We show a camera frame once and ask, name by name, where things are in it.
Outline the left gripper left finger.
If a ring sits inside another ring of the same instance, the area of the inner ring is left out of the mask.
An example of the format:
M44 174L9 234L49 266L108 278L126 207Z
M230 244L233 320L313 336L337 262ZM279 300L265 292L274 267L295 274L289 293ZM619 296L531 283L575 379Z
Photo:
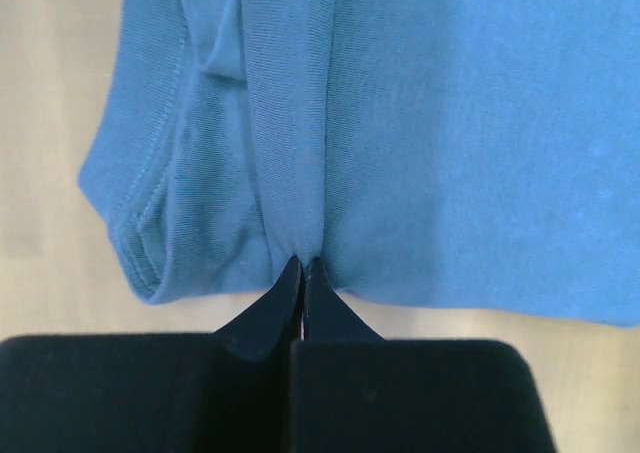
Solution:
M1 344L5 452L276 452L302 268L214 332Z

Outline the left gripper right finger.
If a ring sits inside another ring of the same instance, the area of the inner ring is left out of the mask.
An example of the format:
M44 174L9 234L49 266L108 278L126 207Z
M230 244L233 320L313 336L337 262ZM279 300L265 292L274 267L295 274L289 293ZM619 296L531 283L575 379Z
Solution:
M387 340L311 263L291 348L293 452L551 452L531 370L485 339Z

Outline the blue-grey t-shirt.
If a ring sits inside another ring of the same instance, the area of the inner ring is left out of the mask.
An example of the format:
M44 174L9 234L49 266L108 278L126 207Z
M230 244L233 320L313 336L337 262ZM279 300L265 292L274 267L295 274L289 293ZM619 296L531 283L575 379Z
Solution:
M123 0L79 184L151 304L639 322L639 0Z

